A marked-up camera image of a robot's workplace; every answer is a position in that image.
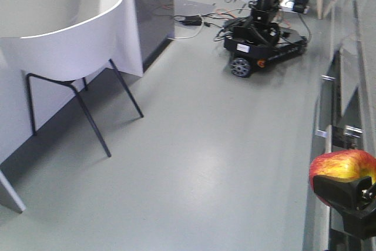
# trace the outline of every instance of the black mount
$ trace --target black mount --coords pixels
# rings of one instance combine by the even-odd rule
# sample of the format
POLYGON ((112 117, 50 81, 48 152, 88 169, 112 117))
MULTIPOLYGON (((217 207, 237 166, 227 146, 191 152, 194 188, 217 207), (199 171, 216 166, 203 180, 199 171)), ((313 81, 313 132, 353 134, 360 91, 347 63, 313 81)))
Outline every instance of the black mount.
MULTIPOLYGON (((299 11, 308 0, 301 2, 299 11)), ((306 51, 304 36, 273 22, 279 9, 280 0, 257 0, 249 17, 224 24, 222 31, 230 32, 224 38, 224 47, 231 52, 229 65, 234 75, 248 77, 272 62, 282 62, 306 51)))
POLYGON ((370 176, 357 180, 317 175, 314 193, 342 216, 344 231, 359 239, 376 236, 376 183, 370 176))

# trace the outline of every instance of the cable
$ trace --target cable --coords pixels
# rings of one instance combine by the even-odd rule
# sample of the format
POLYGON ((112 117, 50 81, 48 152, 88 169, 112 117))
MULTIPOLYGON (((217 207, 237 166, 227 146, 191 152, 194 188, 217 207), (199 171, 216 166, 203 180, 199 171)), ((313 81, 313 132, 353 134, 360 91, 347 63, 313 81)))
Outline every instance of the cable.
POLYGON ((211 26, 211 25, 213 25, 213 26, 216 26, 216 27, 222 29, 222 27, 221 27, 220 25, 217 25, 217 24, 215 24, 215 23, 211 23, 211 22, 205 22, 204 25, 206 25, 206 26, 211 26))
MULTIPOLYGON (((221 13, 222 15, 230 15, 229 13, 230 12, 233 12, 233 11, 251 11, 251 9, 249 8, 237 8, 237 9, 232 9, 232 10, 226 10, 226 13, 221 13)), ((215 16, 215 15, 219 15, 219 13, 208 13, 208 14, 204 14, 202 15, 203 17, 205 16, 215 16)))
POLYGON ((233 15, 233 14, 231 13, 231 11, 228 11, 227 9, 224 9, 224 8, 216 9, 216 13, 217 13, 218 15, 222 15, 223 13, 221 13, 221 12, 219 12, 219 11, 224 11, 226 14, 230 15, 230 16, 233 17, 234 19, 236 18, 236 16, 233 15))
POLYGON ((204 27, 204 18, 201 15, 199 15, 199 17, 201 18, 201 25, 197 29, 197 32, 194 35, 192 35, 192 36, 185 36, 185 37, 182 37, 182 38, 174 38, 174 39, 188 39, 188 38, 194 38, 195 36, 198 36, 198 34, 202 31, 202 29, 204 27))
POLYGON ((221 15, 229 16, 229 17, 217 17, 216 15, 219 15, 218 13, 211 13, 203 15, 203 17, 208 17, 215 20, 231 20, 233 17, 228 13, 221 13, 221 15))
POLYGON ((301 22, 303 23, 303 25, 305 26, 305 28, 306 28, 307 31, 308 31, 308 40, 307 40, 307 43, 309 43, 309 42, 311 41, 311 39, 312 39, 312 32, 311 32, 310 28, 307 26, 306 22, 304 21, 304 19, 303 19, 303 17, 301 16, 300 13, 298 13, 298 16, 299 16, 301 22))
POLYGON ((276 15, 276 22, 278 24, 282 24, 283 22, 287 25, 288 29, 291 29, 291 23, 284 18, 284 12, 283 10, 279 10, 276 15))
POLYGON ((232 35, 232 29, 236 26, 242 26, 243 22, 247 19, 248 17, 245 18, 236 18, 236 19, 231 19, 229 21, 226 21, 222 29, 218 31, 217 35, 214 37, 214 41, 222 41, 226 37, 232 35))

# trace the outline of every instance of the chair leg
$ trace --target chair leg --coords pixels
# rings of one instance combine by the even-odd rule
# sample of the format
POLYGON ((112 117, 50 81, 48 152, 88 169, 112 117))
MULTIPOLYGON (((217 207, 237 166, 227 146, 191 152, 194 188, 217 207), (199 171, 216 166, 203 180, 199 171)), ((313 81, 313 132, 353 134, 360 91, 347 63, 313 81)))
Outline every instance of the chair leg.
POLYGON ((88 88, 88 83, 86 82, 86 79, 82 78, 82 82, 83 82, 83 88, 85 89, 85 91, 88 91, 89 88, 88 88))
POLYGON ((130 90, 129 90, 127 84, 125 83, 125 81, 124 81, 124 79, 123 79, 123 77, 122 77, 122 74, 119 72, 118 68, 116 67, 116 65, 115 65, 115 63, 112 61, 112 59, 109 59, 109 62, 110 62, 111 67, 113 68, 113 70, 114 70, 114 72, 115 72, 115 74, 116 74, 117 79, 118 79, 119 82, 122 84, 124 90, 127 92, 128 96, 129 96, 129 98, 130 98, 130 100, 132 100, 132 102, 133 102, 135 108, 137 109, 137 111, 138 111, 140 117, 143 118, 144 115, 142 114, 142 111, 141 111, 139 105, 137 104, 135 98, 133 97, 132 93, 130 92, 130 90))
POLYGON ((31 95, 31 84, 30 84, 30 77, 33 76, 32 73, 28 73, 26 75, 26 90, 28 93, 28 106, 29 106, 29 116, 30 116, 30 123, 31 123, 31 130, 33 135, 36 135, 36 127, 35 127, 35 115, 34 115, 34 108, 33 108, 33 99, 31 95))
POLYGON ((99 139, 100 144, 102 144, 103 149, 105 150, 107 156, 111 157, 110 150, 108 149, 107 144, 106 144, 105 140, 103 139, 103 136, 100 134, 100 131, 99 131, 98 127, 96 126, 96 123, 94 122, 94 119, 93 119, 92 115, 90 114, 88 107, 86 107, 85 103, 83 102, 79 92, 77 91, 77 89, 73 85, 68 85, 67 87, 69 87, 75 93, 75 96, 76 96, 83 112, 85 113, 85 116, 89 120, 97 138, 99 139))
POLYGON ((96 126, 96 123, 94 122, 94 119, 93 119, 92 115, 90 114, 89 109, 86 107, 86 105, 83 102, 83 100, 82 100, 79 92, 77 91, 77 89, 73 85, 71 85, 70 82, 54 81, 53 79, 48 79, 48 78, 45 78, 43 76, 35 75, 34 73, 28 73, 26 75, 26 87, 27 87, 27 91, 28 91, 29 113, 30 113, 30 121, 31 121, 32 130, 33 130, 33 135, 36 135, 36 129, 35 129, 34 109, 33 109, 32 96, 31 96, 31 85, 30 85, 30 77, 31 76, 33 76, 34 78, 43 79, 43 80, 48 81, 48 82, 57 83, 58 85, 67 86, 71 90, 73 90, 73 92, 74 92, 75 96, 77 97, 77 100, 78 100, 83 112, 85 113, 85 115, 86 115, 87 119, 89 120, 97 138, 99 139, 100 144, 102 144, 103 149, 105 150, 107 156, 111 157, 110 150, 108 149, 107 144, 106 144, 105 140, 103 139, 103 136, 100 134, 100 131, 99 131, 98 127, 96 126))

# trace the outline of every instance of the red apple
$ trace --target red apple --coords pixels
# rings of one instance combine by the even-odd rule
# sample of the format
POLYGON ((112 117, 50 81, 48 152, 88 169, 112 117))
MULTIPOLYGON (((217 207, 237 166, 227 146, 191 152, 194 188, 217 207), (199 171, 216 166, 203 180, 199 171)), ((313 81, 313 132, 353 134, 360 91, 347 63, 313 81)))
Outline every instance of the red apple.
POLYGON ((355 180, 370 176, 376 182, 376 159, 363 150, 343 150, 316 157, 310 166, 310 183, 315 175, 355 180))

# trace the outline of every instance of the grey floor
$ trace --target grey floor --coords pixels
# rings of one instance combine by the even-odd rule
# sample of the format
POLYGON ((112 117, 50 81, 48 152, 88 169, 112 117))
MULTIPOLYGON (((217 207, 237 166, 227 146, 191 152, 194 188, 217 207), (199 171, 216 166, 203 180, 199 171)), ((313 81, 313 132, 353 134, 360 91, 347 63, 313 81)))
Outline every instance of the grey floor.
POLYGON ((143 78, 124 75, 143 119, 112 71, 101 73, 83 96, 112 158, 70 102, 3 164, 28 208, 0 207, 0 250, 301 250, 330 58, 330 20, 305 18, 307 53, 248 79, 229 72, 215 27, 175 40, 143 78))

